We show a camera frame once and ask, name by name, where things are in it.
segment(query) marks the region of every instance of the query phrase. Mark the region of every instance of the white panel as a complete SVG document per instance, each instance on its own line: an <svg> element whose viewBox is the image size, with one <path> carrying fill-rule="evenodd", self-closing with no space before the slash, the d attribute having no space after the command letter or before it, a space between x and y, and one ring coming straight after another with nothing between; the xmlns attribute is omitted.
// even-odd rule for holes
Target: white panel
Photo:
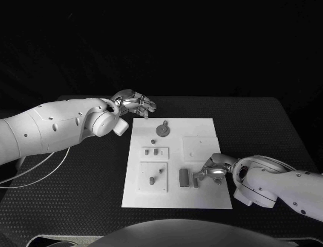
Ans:
<svg viewBox="0 0 323 247"><path fill-rule="evenodd" d="M141 148L141 161L167 161L167 160L169 160L169 148L158 148L158 147Z"/></svg>
<svg viewBox="0 0 323 247"><path fill-rule="evenodd" d="M212 154L219 152L216 137L184 137L182 141L184 162L206 162Z"/></svg>
<svg viewBox="0 0 323 247"><path fill-rule="evenodd" d="M160 137L156 134L156 127L167 121L170 134ZM189 188L180 188L179 169L186 168L189 175L200 171L200 168L210 156L202 162L183 161L183 138L184 137L215 137L213 121L210 118L134 118L130 140L128 164L125 173L122 207L143 208L213 208L231 209L231 199L226 180L219 186L210 178L199 181L199 188L193 188L190 181ZM167 193L138 192L138 171L141 162L141 148L169 148L167 160ZM209 146L212 153L220 152L219 143Z"/></svg>
<svg viewBox="0 0 323 247"><path fill-rule="evenodd" d="M154 178L154 184L150 185L150 177ZM167 192L167 163L140 163L137 192L166 193Z"/></svg>

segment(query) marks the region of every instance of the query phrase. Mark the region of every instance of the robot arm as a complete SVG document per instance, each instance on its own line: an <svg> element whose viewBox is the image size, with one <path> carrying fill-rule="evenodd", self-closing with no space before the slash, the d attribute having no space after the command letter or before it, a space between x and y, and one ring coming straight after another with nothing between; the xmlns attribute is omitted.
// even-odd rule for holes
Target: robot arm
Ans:
<svg viewBox="0 0 323 247"><path fill-rule="evenodd" d="M119 118L121 110L147 119L156 105L132 90L121 92L122 97L117 94L111 99L50 102L0 119L0 165L29 155L57 152L112 130L122 135L128 124Z"/></svg>
<svg viewBox="0 0 323 247"><path fill-rule="evenodd" d="M264 156L236 160L215 153L195 178L207 176L220 184L228 172L236 186L233 197L246 206L272 208L280 198L298 214L323 222L323 175L294 170Z"/></svg>

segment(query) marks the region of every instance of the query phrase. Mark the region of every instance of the textured table surface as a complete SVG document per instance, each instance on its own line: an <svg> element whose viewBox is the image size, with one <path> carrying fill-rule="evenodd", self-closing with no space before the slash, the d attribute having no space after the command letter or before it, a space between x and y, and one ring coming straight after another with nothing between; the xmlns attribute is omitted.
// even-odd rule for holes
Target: textured table surface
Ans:
<svg viewBox="0 0 323 247"><path fill-rule="evenodd" d="M83 99L92 96L62 96ZM270 156L296 169L317 172L281 104L274 98L150 97L151 117L213 118L219 146L232 157ZM130 123L135 114L122 118ZM26 246L40 235L104 236L157 219L195 219L225 223L275 238L313 237L323 241L323 223L297 214L278 199L274 208L246 207L232 197L232 210L121 208L131 128L119 137L89 137L70 148L56 172L34 185L10 189L0 204L0 247ZM11 186L36 181L55 169L66 150L57 152ZM18 172L47 156L26 158Z"/></svg>

